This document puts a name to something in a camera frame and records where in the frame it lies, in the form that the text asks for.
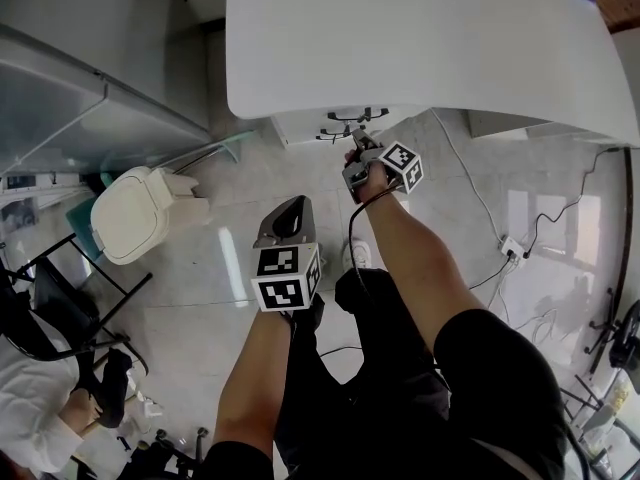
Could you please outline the white power strip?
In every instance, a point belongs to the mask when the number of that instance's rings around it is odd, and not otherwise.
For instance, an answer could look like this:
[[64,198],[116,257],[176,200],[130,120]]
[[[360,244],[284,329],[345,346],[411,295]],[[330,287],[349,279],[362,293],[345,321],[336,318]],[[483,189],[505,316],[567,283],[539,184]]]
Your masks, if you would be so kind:
[[517,268],[523,267],[528,258],[526,249],[509,235],[502,238],[499,250],[506,257],[507,262]]

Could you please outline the small white floor item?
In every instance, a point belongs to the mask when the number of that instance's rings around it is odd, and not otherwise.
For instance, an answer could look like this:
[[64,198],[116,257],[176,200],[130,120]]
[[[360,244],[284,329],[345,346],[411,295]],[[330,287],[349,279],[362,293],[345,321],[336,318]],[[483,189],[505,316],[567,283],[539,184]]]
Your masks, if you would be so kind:
[[142,392],[138,391],[136,398],[139,402],[141,413],[146,419],[158,418],[163,415],[164,411],[162,406]]

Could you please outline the person's black trousers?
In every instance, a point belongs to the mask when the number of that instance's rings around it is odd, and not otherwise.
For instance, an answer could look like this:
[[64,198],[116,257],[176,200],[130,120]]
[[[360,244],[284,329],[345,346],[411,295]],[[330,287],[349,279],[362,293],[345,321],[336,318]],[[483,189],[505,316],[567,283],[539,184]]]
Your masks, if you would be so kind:
[[275,436],[287,480],[474,480],[482,450],[449,419],[432,349],[477,300],[456,277],[395,284],[381,269],[349,269],[335,300],[355,319],[363,364],[339,383],[317,350],[322,309],[299,313]]

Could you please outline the person's right forearm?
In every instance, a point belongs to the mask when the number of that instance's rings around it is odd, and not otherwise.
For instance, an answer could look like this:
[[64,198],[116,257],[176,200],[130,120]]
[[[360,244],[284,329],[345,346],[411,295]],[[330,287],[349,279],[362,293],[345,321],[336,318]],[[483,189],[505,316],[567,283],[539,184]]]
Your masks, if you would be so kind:
[[367,200],[365,211],[381,259],[426,346],[433,350],[445,324],[484,305],[465,284],[444,242],[394,195],[377,194]]

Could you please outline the glass shelf panel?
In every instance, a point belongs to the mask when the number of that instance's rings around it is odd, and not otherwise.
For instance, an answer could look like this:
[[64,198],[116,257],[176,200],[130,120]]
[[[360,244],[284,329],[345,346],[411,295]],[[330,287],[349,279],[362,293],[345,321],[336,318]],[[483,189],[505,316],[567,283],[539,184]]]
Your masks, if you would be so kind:
[[169,169],[172,173],[182,174],[221,153],[229,155],[232,161],[238,164],[241,160],[241,142],[253,137],[255,134],[255,130],[242,131],[215,143],[168,159],[158,164],[157,168],[165,168]]

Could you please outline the person's white shoe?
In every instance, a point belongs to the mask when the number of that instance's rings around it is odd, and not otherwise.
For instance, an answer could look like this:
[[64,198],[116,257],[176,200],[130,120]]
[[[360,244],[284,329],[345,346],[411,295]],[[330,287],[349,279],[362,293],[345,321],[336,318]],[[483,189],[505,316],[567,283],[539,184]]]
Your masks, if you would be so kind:
[[352,268],[370,269],[372,267],[372,256],[369,244],[360,239],[353,239],[347,242],[342,252],[343,272],[346,273]]

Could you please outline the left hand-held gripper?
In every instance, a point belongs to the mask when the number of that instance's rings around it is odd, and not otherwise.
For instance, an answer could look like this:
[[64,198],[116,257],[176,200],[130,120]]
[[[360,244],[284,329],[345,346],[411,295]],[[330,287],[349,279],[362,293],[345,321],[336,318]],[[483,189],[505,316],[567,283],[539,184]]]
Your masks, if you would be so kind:
[[322,273],[308,197],[293,197],[262,220],[252,249],[252,268],[251,283],[261,311],[311,307]]

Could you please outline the black tripod stand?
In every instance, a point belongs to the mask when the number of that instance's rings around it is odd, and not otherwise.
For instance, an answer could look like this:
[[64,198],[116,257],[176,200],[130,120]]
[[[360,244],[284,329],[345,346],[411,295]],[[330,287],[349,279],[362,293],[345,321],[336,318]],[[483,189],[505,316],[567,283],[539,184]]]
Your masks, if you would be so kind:
[[640,300],[632,304],[622,320],[618,320],[613,289],[609,287],[606,293],[609,303],[605,321],[600,324],[593,320],[589,322],[589,328],[599,330],[600,334],[591,347],[584,349],[587,355],[596,353],[588,372],[590,375],[596,372],[606,346],[611,344],[608,353],[610,366],[625,371],[634,385],[640,385]]

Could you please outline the cream plastic chair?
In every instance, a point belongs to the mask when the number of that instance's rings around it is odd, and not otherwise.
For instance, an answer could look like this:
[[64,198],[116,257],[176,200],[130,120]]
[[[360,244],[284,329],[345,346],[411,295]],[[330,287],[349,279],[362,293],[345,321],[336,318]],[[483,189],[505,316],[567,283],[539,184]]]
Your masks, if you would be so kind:
[[99,195],[90,224],[96,243],[116,265],[135,262],[170,237],[207,222],[210,203],[199,182],[159,167],[135,167]]

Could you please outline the person's left forearm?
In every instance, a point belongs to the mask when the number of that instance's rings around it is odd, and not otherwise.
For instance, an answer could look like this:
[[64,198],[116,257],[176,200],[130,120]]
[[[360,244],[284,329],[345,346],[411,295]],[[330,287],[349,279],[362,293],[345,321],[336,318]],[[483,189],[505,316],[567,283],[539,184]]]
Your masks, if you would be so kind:
[[220,396],[216,443],[240,442],[273,455],[290,341],[291,326],[281,314],[256,314]]

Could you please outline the black folding chair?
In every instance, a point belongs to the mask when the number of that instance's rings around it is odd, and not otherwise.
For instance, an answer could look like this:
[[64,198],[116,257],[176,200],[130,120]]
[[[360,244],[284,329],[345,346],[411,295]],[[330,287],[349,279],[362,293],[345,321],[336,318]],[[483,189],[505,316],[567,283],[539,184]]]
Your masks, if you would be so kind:
[[75,288],[49,260],[69,244],[84,258],[89,256],[68,235],[16,271],[0,259],[0,337],[23,355],[53,362],[97,350],[124,346],[148,371],[146,361],[131,344],[131,338],[107,328],[108,323],[151,279],[150,273],[126,290],[94,261],[89,265],[114,287],[120,300],[105,314],[84,292]]

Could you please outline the teal plastic bin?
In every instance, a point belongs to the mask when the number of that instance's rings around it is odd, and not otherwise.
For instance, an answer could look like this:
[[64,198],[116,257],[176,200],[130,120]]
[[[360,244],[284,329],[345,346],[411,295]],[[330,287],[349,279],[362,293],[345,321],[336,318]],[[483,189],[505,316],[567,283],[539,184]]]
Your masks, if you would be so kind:
[[98,197],[113,183],[113,172],[103,171],[100,174],[89,174],[85,177],[92,195],[66,213],[66,219],[84,252],[93,261],[102,254],[93,238],[91,227],[91,210]]

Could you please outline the white desk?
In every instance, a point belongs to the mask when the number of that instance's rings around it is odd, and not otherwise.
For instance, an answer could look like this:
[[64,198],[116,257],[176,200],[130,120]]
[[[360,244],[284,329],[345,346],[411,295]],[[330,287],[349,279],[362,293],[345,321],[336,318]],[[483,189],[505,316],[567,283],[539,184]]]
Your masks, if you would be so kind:
[[587,0],[227,0],[226,47],[243,119],[415,105],[640,146],[623,65]]

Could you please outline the person's right hand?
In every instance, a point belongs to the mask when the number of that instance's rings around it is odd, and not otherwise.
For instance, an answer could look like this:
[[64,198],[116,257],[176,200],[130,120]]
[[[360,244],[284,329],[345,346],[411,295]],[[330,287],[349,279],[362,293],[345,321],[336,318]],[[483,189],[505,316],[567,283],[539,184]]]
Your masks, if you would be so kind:
[[362,159],[362,152],[355,149],[345,154],[342,175],[356,204],[367,203],[389,186],[395,185],[389,181],[387,166],[378,157],[365,155],[365,159]]

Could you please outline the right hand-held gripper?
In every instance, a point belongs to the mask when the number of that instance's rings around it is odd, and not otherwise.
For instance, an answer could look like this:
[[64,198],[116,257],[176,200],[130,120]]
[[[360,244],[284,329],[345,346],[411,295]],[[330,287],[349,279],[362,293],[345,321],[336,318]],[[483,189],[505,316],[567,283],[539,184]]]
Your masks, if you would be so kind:
[[365,159],[365,155],[371,155],[387,166],[389,181],[395,183],[390,187],[409,195],[422,181],[421,156],[404,144],[394,141],[384,146],[360,128],[352,131],[352,137],[356,149],[362,152],[362,159]]

